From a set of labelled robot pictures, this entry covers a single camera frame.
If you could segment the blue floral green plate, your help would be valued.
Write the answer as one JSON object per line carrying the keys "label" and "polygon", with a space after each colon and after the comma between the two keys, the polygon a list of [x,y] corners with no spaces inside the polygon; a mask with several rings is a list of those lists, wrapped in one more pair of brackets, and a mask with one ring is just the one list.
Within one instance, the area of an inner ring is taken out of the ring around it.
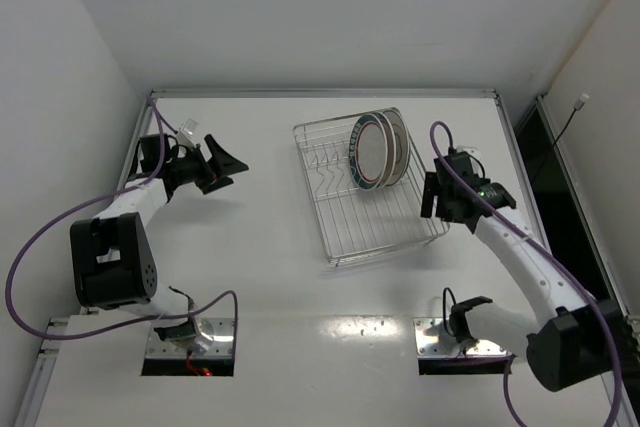
{"label": "blue floral green plate", "polygon": [[405,140],[406,140],[406,156],[405,156],[406,158],[405,158],[404,172],[407,171],[410,160],[411,160],[411,136],[409,133],[409,129],[406,126],[405,126]]}

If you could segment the metal wire dish rack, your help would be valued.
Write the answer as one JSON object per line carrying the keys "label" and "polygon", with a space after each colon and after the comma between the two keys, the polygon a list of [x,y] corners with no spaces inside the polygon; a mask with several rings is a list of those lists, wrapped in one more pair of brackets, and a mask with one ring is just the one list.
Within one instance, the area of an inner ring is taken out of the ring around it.
{"label": "metal wire dish rack", "polygon": [[355,122],[366,113],[390,108],[293,129],[325,256],[333,267],[420,248],[449,230],[445,221],[420,217],[426,169],[412,138],[409,167],[396,184],[366,191],[353,181],[348,146]]}

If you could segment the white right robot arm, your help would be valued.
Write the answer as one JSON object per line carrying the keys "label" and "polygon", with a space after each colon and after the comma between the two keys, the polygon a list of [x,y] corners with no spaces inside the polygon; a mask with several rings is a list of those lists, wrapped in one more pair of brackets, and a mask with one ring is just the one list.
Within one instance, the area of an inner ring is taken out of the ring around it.
{"label": "white right robot arm", "polygon": [[561,273],[532,234],[515,199],[479,176],[469,153],[450,151],[425,176],[421,215],[465,225],[502,263],[533,311],[527,317],[485,296],[452,306],[446,322],[460,344],[489,340],[525,358],[534,377],[558,392],[618,366],[613,330],[622,315]]}

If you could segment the white plate with grey rim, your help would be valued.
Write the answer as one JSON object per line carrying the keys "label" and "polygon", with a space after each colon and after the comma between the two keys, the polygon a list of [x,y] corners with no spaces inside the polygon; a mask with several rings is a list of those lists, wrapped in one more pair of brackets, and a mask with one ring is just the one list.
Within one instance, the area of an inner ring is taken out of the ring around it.
{"label": "white plate with grey rim", "polygon": [[405,140],[405,122],[397,108],[384,110],[383,113],[389,119],[394,138],[396,142],[396,159],[392,174],[387,182],[388,186],[396,184],[404,175],[405,156],[406,156],[406,140]]}

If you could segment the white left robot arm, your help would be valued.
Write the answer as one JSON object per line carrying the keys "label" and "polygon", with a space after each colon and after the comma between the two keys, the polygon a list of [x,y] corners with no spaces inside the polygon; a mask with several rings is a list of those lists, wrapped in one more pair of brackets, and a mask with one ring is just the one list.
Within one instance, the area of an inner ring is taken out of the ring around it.
{"label": "white left robot arm", "polygon": [[213,330],[196,314],[189,295],[161,284],[145,228],[178,188],[194,185],[210,194],[231,185],[233,175],[248,171],[248,165],[213,136],[207,135],[204,145],[209,158],[183,134],[140,138],[124,193],[95,217],[70,228],[80,304],[146,317],[162,341],[187,351],[207,350]]}

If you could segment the green rimmed plate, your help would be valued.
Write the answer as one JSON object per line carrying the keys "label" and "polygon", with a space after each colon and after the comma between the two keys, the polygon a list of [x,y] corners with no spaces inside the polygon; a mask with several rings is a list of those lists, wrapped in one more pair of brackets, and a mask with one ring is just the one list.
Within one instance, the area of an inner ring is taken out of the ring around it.
{"label": "green rimmed plate", "polygon": [[380,117],[366,113],[355,122],[349,137],[348,162],[361,190],[377,188],[387,166],[387,138]]}
{"label": "green rimmed plate", "polygon": [[395,159],[396,159],[396,142],[394,138],[393,129],[389,119],[382,111],[375,111],[374,114],[381,121],[383,126],[383,132],[385,133],[386,143],[387,143],[387,153],[386,153],[386,167],[383,173],[382,180],[379,183],[379,187],[387,187],[387,182],[392,174]]}

